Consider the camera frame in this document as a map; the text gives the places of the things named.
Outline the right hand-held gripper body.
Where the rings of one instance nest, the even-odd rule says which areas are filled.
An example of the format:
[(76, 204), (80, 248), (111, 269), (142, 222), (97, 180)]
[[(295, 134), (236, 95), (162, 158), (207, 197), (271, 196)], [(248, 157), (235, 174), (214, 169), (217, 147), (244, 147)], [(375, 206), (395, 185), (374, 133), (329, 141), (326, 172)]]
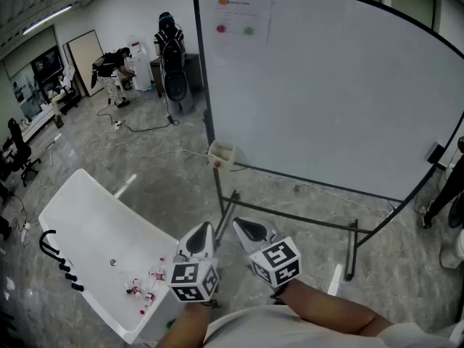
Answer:
[(233, 227), (255, 276), (278, 288), (301, 273), (302, 258), (291, 237), (267, 220), (235, 217)]

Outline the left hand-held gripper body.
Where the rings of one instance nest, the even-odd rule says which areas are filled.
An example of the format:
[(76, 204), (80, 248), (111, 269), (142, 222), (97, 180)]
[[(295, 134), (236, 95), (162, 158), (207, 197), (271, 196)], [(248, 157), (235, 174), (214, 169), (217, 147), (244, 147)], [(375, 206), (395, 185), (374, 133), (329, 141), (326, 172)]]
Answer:
[(219, 280), (215, 230), (204, 222), (179, 241), (166, 283), (179, 302), (210, 302)]

